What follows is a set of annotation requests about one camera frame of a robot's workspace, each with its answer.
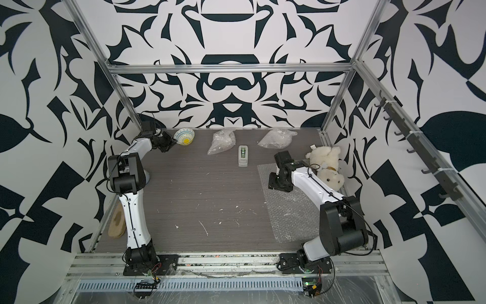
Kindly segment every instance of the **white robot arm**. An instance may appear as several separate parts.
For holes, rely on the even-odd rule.
[[[306,242],[300,253],[297,252],[303,264],[368,243],[363,211],[357,198],[344,197],[332,190],[302,161],[293,160],[288,151],[275,154],[275,161],[278,174],[270,173],[268,188],[290,192],[294,186],[298,187],[320,211],[319,236]]]
[[[141,159],[152,149],[167,152],[175,144],[165,131],[155,135],[155,125],[151,122],[142,122],[142,128],[125,151],[108,158],[110,185],[119,195],[125,213],[128,241],[124,260],[134,272],[147,271],[158,262],[143,210],[143,187],[150,176],[143,169]]]

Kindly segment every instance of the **stuffed animal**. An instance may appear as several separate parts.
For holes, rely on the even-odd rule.
[[[317,177],[334,191],[338,191],[344,184],[344,176],[334,170],[323,169],[317,172]]]
[[[319,165],[317,177],[331,189],[338,191],[344,184],[344,176],[339,174],[340,147],[318,147],[307,153],[306,158],[310,164]]]
[[[321,171],[323,169],[329,169],[337,171],[339,169],[339,153],[341,153],[340,147],[318,147],[317,149],[312,150],[311,152],[307,153],[305,158],[310,159],[310,164],[319,165],[320,168],[317,171]]]

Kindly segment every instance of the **gray wood-grain surface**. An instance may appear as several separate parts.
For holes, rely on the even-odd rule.
[[[236,145],[207,155],[215,130],[196,130],[188,146],[153,150],[142,160],[150,172],[143,205],[157,251],[296,250],[301,241],[277,243],[268,216],[257,166],[275,162],[279,151],[257,145],[268,130],[236,130]],[[297,130],[289,150],[303,159],[312,144],[321,145],[316,129]],[[248,167],[238,167],[238,146],[247,145]],[[124,252],[126,233],[103,233],[96,252]]]

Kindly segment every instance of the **metal grate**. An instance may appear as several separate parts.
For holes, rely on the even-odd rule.
[[[132,291],[141,279],[81,280],[78,292]],[[162,279],[157,291],[237,291],[286,290],[302,291],[302,279],[295,278],[232,278],[232,279]]]

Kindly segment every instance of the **plastic bag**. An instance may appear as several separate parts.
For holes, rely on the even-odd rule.
[[[290,130],[270,130],[265,137],[258,143],[260,147],[269,149],[283,149],[290,145],[292,136],[297,135],[297,132]]]
[[[208,155],[231,149],[236,144],[235,133],[233,133],[234,130],[236,129],[226,128],[214,133],[211,147],[208,150]]]

